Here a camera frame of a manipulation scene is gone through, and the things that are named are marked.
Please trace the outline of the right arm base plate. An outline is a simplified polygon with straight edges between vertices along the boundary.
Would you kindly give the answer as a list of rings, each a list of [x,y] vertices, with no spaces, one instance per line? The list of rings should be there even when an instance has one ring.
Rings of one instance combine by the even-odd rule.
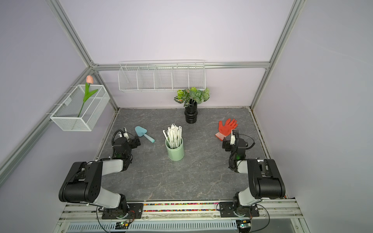
[[[220,202],[217,204],[217,210],[221,217],[259,217],[258,207],[241,206],[233,202]]]

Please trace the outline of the green cylindrical storage cup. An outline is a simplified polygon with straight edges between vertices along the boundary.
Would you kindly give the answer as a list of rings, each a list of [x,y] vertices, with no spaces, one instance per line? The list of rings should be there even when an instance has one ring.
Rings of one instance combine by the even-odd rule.
[[[180,161],[184,158],[184,141],[181,139],[181,144],[178,148],[171,149],[167,140],[165,140],[168,156],[172,161]]]

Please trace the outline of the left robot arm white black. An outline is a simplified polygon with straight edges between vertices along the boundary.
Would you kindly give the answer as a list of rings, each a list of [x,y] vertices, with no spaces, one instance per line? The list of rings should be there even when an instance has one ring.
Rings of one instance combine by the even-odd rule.
[[[59,200],[67,203],[85,203],[105,209],[106,218],[135,219],[138,212],[127,204],[125,195],[102,187],[102,177],[126,171],[132,163],[132,149],[141,145],[138,136],[113,139],[113,156],[90,162],[75,162],[60,190]]]

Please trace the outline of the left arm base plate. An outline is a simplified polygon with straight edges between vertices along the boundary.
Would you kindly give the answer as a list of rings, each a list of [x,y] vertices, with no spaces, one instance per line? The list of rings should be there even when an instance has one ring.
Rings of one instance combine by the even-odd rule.
[[[128,203],[125,210],[120,208],[105,209],[102,211],[102,219],[140,219],[143,213],[143,203]]]

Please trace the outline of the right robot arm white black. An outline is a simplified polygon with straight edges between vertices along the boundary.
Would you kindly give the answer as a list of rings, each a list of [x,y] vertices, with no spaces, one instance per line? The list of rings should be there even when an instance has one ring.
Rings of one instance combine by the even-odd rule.
[[[229,168],[248,177],[248,187],[237,192],[233,198],[233,213],[239,217],[250,214],[263,199],[281,199],[286,195],[276,162],[273,159],[247,159],[245,153],[251,147],[235,136],[228,136],[222,141],[222,148],[231,152]]]

